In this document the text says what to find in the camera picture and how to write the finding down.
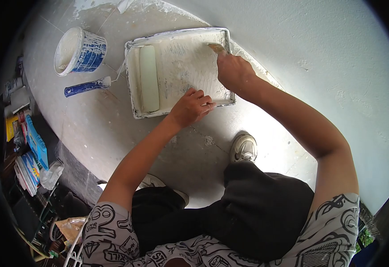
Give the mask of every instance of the right hand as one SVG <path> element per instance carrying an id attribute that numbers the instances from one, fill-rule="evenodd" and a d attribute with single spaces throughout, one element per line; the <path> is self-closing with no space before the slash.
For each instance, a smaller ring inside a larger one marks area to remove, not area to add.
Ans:
<path id="1" fill-rule="evenodd" d="M 212 102 L 210 96 L 205 96 L 202 90 L 190 88 L 173 106 L 166 119 L 181 130 L 201 120 L 214 110 L 217 103 Z"/>
<path id="2" fill-rule="evenodd" d="M 252 88 L 247 83 L 257 77 L 251 64 L 241 56 L 221 53 L 217 59 L 218 80 L 241 98 L 250 101 Z"/>

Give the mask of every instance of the shoe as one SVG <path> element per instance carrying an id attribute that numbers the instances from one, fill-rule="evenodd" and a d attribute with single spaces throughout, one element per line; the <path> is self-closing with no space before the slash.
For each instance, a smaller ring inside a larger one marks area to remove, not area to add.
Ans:
<path id="1" fill-rule="evenodd" d="M 249 160 L 255 162 L 258 155 L 257 142 L 248 134 L 237 136 L 230 151 L 230 162 Z"/>
<path id="2" fill-rule="evenodd" d="M 162 182 L 161 179 L 157 178 L 154 175 L 147 174 L 142 180 L 141 184 L 138 186 L 137 190 L 145 187 L 165 187 L 165 186 L 166 186 L 165 183 Z M 187 207 L 189 201 L 188 195 L 175 189 L 174 192 L 177 193 L 180 197 L 182 197 L 182 199 L 184 199 L 185 206 Z"/>

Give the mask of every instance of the concrete floor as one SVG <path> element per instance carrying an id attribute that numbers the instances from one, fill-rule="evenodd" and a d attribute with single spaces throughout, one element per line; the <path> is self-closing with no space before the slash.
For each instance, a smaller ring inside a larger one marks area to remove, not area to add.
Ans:
<path id="1" fill-rule="evenodd" d="M 49 0 L 40 7 L 25 33 L 24 68 L 39 109 L 55 134 L 92 174 L 108 180 L 122 158 L 163 116 L 133 118 L 124 74 L 104 91 L 65 98 L 64 88 L 104 76 L 114 79 L 124 59 L 123 45 L 129 40 L 209 25 L 157 0 L 136 0 L 123 14 L 116 9 L 116 0 L 101 5 L 97 4 L 107 1 L 97 0 L 86 9 L 81 8 L 81 2 Z M 64 32 L 75 26 L 105 37 L 107 55 L 93 73 L 59 77 L 53 68 L 55 49 Z M 267 79 L 268 73 L 256 71 Z M 207 206 L 223 194 L 228 152 L 242 130 L 257 140 L 256 165 L 260 169 L 297 177 L 314 189 L 316 161 L 270 115 L 240 98 L 236 105 L 217 108 L 182 130 L 164 148 L 150 173 L 187 193 L 189 207 Z"/>

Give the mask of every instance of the paint roller handle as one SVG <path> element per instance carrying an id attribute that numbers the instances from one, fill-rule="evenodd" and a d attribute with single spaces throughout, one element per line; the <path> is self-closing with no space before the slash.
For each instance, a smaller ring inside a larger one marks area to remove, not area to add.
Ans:
<path id="1" fill-rule="evenodd" d="M 65 97 L 71 97 L 78 93 L 84 93 L 94 89 L 106 89 L 111 86 L 111 77 L 107 76 L 96 81 L 81 83 L 78 85 L 64 88 Z"/>

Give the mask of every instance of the putty knife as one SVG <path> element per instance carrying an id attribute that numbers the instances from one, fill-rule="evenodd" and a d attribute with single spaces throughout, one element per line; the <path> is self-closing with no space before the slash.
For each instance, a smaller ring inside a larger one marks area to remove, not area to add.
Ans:
<path id="1" fill-rule="evenodd" d="M 214 52 L 216 52 L 217 54 L 221 54 L 223 51 L 226 53 L 226 54 L 229 54 L 229 52 L 220 44 L 208 44 L 208 46 L 210 48 L 212 48 L 212 50 Z"/>

